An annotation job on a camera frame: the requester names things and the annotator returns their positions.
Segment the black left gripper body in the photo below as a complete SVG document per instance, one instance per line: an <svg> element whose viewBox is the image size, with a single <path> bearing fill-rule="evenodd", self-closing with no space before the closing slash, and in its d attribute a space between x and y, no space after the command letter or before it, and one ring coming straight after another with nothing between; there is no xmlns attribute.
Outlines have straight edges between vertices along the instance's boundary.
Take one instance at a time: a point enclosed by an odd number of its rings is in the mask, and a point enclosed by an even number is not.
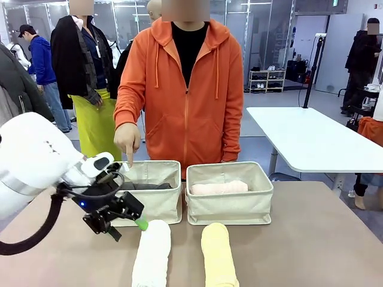
<svg viewBox="0 0 383 287"><path fill-rule="evenodd" d="M120 197L108 199L83 200L85 215L83 221L95 234L105 234L105 226L117 218L122 218L123 205Z"/></svg>

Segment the gray towel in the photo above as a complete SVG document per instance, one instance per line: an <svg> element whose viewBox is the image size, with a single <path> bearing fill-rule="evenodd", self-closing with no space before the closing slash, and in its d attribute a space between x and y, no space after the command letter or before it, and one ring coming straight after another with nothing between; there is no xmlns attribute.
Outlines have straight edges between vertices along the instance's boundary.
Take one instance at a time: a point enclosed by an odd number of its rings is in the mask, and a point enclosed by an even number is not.
<svg viewBox="0 0 383 287"><path fill-rule="evenodd" d="M134 190L167 190L172 189L169 183L162 184L144 184L134 182L124 182L121 185L121 190L134 191Z"/></svg>

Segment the pink towel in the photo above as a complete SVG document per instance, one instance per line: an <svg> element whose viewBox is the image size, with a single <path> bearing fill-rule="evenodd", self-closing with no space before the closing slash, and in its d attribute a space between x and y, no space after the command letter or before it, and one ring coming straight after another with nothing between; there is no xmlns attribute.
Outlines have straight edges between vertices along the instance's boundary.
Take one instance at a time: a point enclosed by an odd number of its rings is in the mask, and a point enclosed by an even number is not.
<svg viewBox="0 0 383 287"><path fill-rule="evenodd" d="M196 196L247 193L248 185L242 181L231 181L220 184L195 184L191 186L191 194Z"/></svg>

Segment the person's right forearm orange sleeve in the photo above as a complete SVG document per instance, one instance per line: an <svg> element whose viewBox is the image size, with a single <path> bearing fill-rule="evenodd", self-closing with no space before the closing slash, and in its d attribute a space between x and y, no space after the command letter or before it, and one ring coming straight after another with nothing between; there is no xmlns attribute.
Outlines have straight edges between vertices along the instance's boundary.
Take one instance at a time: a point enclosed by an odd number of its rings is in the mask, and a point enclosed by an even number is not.
<svg viewBox="0 0 383 287"><path fill-rule="evenodd" d="M118 88L117 103L113 114L115 129L126 123L136 124L145 103L142 85L122 84Z"/></svg>

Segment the person's left forearm orange sleeve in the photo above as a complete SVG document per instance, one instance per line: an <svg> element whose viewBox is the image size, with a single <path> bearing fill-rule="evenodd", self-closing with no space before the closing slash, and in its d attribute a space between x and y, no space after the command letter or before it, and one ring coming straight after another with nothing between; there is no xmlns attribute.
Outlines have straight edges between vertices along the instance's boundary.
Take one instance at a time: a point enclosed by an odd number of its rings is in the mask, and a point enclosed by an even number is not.
<svg viewBox="0 0 383 287"><path fill-rule="evenodd" d="M243 94L232 94L227 98L223 125L223 156L222 162L232 162L238 159L241 151L239 137L244 105Z"/></svg>

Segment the beige fabric basket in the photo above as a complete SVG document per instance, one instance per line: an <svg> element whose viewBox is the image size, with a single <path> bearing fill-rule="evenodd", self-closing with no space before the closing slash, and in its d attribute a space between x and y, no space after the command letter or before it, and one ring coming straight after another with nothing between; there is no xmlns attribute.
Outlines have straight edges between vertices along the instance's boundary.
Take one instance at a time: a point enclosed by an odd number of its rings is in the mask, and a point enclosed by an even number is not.
<svg viewBox="0 0 383 287"><path fill-rule="evenodd" d="M242 181L247 193L209 196L192 195L195 184ZM191 225L268 225L273 185L262 167L253 161L198 164L186 171L187 219Z"/></svg>
<svg viewBox="0 0 383 287"><path fill-rule="evenodd" d="M143 205L142 217L147 221L161 219L168 224L177 224L182 220L181 194L181 165L177 161L136 161L128 168L126 161L121 161L119 172L124 176L124 182L162 184L169 183L172 189L167 190L134 190L128 191ZM120 190L120 197L126 190Z"/></svg>

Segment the rolled white towel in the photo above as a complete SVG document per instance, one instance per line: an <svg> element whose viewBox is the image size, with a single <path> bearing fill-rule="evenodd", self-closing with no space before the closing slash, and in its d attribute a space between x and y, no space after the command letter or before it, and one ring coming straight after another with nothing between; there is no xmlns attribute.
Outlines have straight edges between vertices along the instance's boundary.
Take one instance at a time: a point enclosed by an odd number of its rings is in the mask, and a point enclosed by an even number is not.
<svg viewBox="0 0 383 287"><path fill-rule="evenodd" d="M148 223L137 250L132 270L132 287L166 287L171 229L162 220Z"/></svg>

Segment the rolled yellow towel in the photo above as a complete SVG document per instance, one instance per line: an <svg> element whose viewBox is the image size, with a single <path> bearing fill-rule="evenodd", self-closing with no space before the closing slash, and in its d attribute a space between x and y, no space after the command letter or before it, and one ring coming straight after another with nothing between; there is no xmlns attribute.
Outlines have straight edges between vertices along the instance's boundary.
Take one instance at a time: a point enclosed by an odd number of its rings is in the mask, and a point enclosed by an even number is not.
<svg viewBox="0 0 383 287"><path fill-rule="evenodd" d="M207 225L201 235L204 258L205 287L239 287L230 247L229 232L225 225Z"/></svg>

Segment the person in blue jacket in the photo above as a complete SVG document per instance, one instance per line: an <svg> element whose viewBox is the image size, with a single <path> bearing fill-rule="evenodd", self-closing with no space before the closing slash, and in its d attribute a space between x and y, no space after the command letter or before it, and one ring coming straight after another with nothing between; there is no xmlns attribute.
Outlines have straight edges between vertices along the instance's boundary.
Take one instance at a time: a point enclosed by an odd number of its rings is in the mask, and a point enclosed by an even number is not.
<svg viewBox="0 0 383 287"><path fill-rule="evenodd" d="M31 25L21 25L19 31L19 38L29 42L29 51L32 56L32 66L29 73L35 73L37 86L47 101L57 128L63 133L69 133L72 130L71 120L67 110L62 108L56 76L51 63L50 43L39 36Z"/></svg>

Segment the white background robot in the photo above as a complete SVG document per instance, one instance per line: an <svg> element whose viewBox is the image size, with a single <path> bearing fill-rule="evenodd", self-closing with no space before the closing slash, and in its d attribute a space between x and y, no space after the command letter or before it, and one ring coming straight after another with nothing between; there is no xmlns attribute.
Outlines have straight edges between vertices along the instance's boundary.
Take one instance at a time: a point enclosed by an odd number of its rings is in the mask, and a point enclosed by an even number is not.
<svg viewBox="0 0 383 287"><path fill-rule="evenodd" d="M6 47L12 52L18 62L24 67L26 71L31 67L31 62L28 60L24 49L19 44L9 43Z"/></svg>

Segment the wooden shoe rack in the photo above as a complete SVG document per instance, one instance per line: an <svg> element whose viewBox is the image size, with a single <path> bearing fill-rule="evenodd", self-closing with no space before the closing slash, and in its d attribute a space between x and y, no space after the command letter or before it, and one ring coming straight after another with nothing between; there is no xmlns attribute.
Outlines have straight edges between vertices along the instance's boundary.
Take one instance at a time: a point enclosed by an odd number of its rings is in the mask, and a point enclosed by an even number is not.
<svg viewBox="0 0 383 287"><path fill-rule="evenodd" d="M284 89L285 69L251 70L248 78L250 93L282 92Z"/></svg>

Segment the white table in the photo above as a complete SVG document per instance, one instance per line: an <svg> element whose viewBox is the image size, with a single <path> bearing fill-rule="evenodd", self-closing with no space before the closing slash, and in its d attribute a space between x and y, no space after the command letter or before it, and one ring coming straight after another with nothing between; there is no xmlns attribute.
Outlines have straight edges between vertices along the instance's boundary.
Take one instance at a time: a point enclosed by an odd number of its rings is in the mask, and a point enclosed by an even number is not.
<svg viewBox="0 0 383 287"><path fill-rule="evenodd" d="M273 146L269 173L278 157L300 173L383 173L383 147L313 108L247 111Z"/></svg>

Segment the black utility cart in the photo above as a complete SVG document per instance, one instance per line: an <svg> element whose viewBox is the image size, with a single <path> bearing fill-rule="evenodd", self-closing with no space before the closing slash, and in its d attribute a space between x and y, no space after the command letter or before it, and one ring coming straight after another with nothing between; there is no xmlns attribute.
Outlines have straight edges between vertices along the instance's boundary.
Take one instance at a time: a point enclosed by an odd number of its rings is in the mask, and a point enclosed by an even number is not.
<svg viewBox="0 0 383 287"><path fill-rule="evenodd" d="M346 127L357 131L358 124L362 117L372 117L378 103L380 92L383 91L383 84L368 84L358 89L357 95L363 98L361 106L350 106L351 119L346 122Z"/></svg>

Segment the orange cloth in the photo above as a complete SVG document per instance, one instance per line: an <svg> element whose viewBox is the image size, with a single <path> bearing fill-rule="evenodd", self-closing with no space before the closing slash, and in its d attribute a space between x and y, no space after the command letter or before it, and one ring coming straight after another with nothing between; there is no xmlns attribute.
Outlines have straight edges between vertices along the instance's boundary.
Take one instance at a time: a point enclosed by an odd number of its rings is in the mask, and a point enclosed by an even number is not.
<svg viewBox="0 0 383 287"><path fill-rule="evenodd" d="M358 122L357 133L383 147L383 121L362 117Z"/></svg>

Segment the person in black clothes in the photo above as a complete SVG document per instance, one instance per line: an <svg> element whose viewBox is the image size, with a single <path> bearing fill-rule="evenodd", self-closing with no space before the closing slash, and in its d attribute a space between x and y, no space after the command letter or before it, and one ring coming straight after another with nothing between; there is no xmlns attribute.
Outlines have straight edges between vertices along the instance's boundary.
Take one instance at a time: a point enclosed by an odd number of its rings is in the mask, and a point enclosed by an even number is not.
<svg viewBox="0 0 383 287"><path fill-rule="evenodd" d="M349 81L341 106L341 114L350 117L352 106L361 108L364 97L359 90L372 82L377 58L381 53L378 47L380 22L377 18L369 18L365 30L359 30L346 60L345 68L349 73Z"/></svg>

